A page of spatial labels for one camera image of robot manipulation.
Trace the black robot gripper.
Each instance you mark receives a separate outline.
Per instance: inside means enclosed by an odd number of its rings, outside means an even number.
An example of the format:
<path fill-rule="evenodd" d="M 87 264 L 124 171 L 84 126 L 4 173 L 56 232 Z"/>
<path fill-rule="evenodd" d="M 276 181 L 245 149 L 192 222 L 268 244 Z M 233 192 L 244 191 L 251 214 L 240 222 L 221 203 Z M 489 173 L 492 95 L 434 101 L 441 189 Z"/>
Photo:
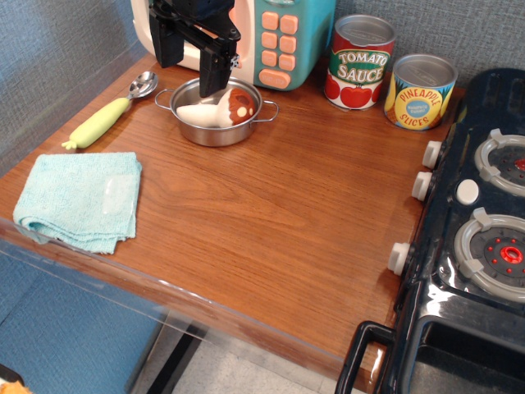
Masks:
<path fill-rule="evenodd" d="M 238 66 L 241 34 L 230 17 L 233 1 L 153 1 L 149 24 L 157 62 L 168 68 L 184 58 L 185 42 L 200 49 L 199 95 L 223 90 Z"/>

